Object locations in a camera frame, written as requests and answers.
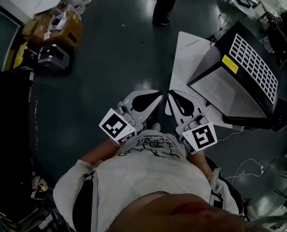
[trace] cable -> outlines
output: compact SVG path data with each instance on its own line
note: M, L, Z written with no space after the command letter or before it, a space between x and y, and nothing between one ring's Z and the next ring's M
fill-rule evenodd
M254 161L255 163L257 163L260 166L260 175L256 175L256 174L252 174L252 173L245 174L244 171L242 170L242 173L237 176L237 173L238 173L240 167L248 160L252 160L252 161ZM254 159L248 158L247 160L245 160L243 163L240 164L240 166L237 169L237 171L236 171L234 176L226 177L225 179L233 178L232 181L231 181L231 184L232 184L234 182L234 179L240 177L241 175L253 175L253 176L256 176L256 177L260 177L263 174L264 174L264 167L262 165L260 165L257 161L255 161Z
M242 131L240 131L240 132L233 132L232 134L230 134L230 135L227 136L226 138L218 140L218 142L219 142L219 141L225 141L226 139L228 139L228 138L229 138L230 136L232 136L233 134L239 134L239 133L241 133L241 132L243 132L243 131L244 131L244 128L243 128Z

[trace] person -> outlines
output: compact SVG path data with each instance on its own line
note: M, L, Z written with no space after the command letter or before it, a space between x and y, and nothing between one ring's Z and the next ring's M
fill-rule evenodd
M108 140L82 156L53 196L77 232L243 231L237 204L220 179L223 209L209 204L213 176L203 151L187 156L155 124L123 147Z
M152 23L158 26L167 26L169 24L169 20L166 16L172 11L175 2L176 0L157 0Z

